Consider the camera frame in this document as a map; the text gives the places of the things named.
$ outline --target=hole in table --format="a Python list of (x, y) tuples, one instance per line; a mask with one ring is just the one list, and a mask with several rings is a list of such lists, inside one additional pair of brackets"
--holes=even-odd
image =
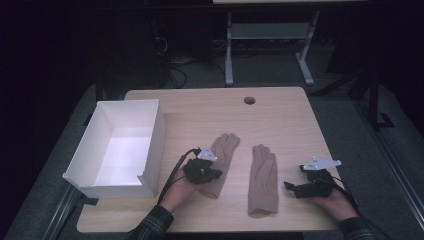
[(255, 104), (256, 100), (253, 97), (245, 97), (244, 98), (244, 103), (246, 103), (247, 105), (252, 105)]

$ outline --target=beige glove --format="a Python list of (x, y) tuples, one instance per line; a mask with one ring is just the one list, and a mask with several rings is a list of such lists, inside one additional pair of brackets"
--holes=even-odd
[(223, 133), (212, 144), (211, 151), (218, 159), (213, 163), (213, 168), (222, 171), (219, 179), (212, 180), (212, 182), (203, 185), (199, 190), (200, 193), (209, 197), (218, 198), (224, 186), (225, 179), (227, 178), (228, 170), (230, 169), (231, 160), (233, 158), (234, 150), (240, 142), (234, 134)]
[(264, 145), (253, 147), (248, 213), (278, 212), (278, 178), (275, 154)]

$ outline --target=white box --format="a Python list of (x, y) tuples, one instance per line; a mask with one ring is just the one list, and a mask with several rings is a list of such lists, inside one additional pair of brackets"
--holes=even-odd
[(90, 198), (154, 197), (165, 135), (158, 99), (100, 101), (63, 178)]

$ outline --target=human hand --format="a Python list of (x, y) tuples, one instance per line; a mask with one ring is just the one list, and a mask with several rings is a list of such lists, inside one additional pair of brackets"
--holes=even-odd
[(199, 190), (202, 184), (191, 183), (184, 174), (182, 168), (180, 168), (173, 178), (173, 183), (168, 188), (165, 196), (159, 204), (170, 213), (173, 213), (179, 206), (183, 205), (190, 196)]
[(307, 199), (322, 207), (331, 217), (340, 222), (348, 218), (359, 217), (352, 204), (337, 189), (333, 189), (330, 196), (326, 198), (311, 197)]

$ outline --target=plaid sleeve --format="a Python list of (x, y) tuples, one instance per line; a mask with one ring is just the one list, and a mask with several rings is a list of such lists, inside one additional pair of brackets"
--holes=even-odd
[(172, 214), (165, 208), (156, 205), (141, 223), (124, 236), (125, 240), (153, 240), (163, 239), (171, 223)]
[(360, 217), (349, 218), (340, 223), (340, 230), (346, 240), (377, 240), (377, 236)]

